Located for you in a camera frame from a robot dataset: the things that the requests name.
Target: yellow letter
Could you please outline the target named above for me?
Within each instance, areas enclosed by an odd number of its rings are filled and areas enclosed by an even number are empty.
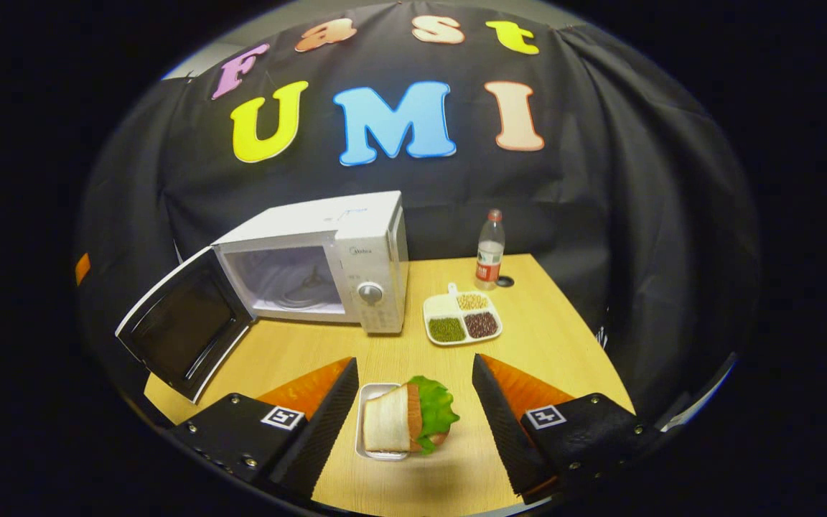
[[[413,19],[413,35],[421,42],[449,43],[455,45],[463,42],[465,35],[455,27],[459,22],[450,17],[416,17]]]
[[[496,135],[496,144],[510,151],[539,151],[544,139],[535,132],[528,107],[531,88],[519,83],[495,81],[483,86],[496,97],[500,107],[500,125],[503,130]]]
[[[355,34],[353,20],[334,19],[312,27],[302,34],[302,41],[296,44],[296,52],[317,49],[324,43],[342,42]]]
[[[263,106],[262,97],[233,109],[232,147],[239,160],[249,164],[266,160],[292,144],[299,131],[299,94],[305,88],[308,88],[308,81],[296,81],[273,92],[273,98],[279,100],[279,127],[266,140],[257,139],[257,111]]]
[[[519,26],[511,21],[488,21],[487,27],[496,29],[496,39],[500,40],[503,47],[516,52],[522,52],[524,55],[537,55],[540,52],[535,45],[525,43],[522,36],[525,38],[535,38],[535,35],[528,30],[519,29]]]

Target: white microwave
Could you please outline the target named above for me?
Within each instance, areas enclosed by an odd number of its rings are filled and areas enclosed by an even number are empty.
[[[129,310],[116,336],[196,403],[257,318],[400,332],[408,268],[399,191],[279,206],[177,266]]]

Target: red beans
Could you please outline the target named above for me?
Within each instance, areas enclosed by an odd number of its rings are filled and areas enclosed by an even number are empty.
[[[490,313],[465,315],[465,326],[468,327],[468,335],[476,340],[492,336],[497,329],[496,319]]]

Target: white plate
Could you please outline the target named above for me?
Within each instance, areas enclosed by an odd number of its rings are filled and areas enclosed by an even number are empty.
[[[362,416],[365,412],[365,402],[377,396],[385,395],[399,383],[368,383],[359,390],[359,412],[357,415],[357,454],[373,460],[396,462],[407,458],[407,452],[369,452],[362,441]]]
[[[479,297],[487,300],[487,306],[482,309],[462,310],[459,307],[459,298],[462,294],[476,294]],[[465,315],[490,313],[493,319],[496,320],[496,332],[490,336],[484,337],[470,337],[468,333],[468,326],[465,324]],[[437,341],[433,334],[429,331],[429,320],[440,320],[440,318],[456,317],[459,323],[462,324],[462,330],[465,331],[465,338],[460,341]],[[423,324],[426,326],[426,336],[430,341],[440,347],[450,347],[453,345],[465,345],[468,343],[478,343],[478,341],[492,340],[494,337],[503,333],[503,321],[500,320],[500,314],[496,312],[496,307],[493,306],[493,301],[490,297],[480,291],[466,291],[459,292],[459,288],[455,284],[449,284],[448,294],[437,294],[435,297],[426,298],[423,302]]]

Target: letter m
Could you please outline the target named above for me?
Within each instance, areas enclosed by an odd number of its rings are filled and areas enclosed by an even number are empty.
[[[345,166],[375,161],[376,151],[368,145],[367,130],[389,157],[398,156],[407,130],[413,138],[407,154],[414,158],[449,157],[455,143],[446,128],[445,98],[449,85],[436,81],[413,83],[391,109],[372,88],[352,88],[334,96],[347,120],[347,151],[340,155]]]

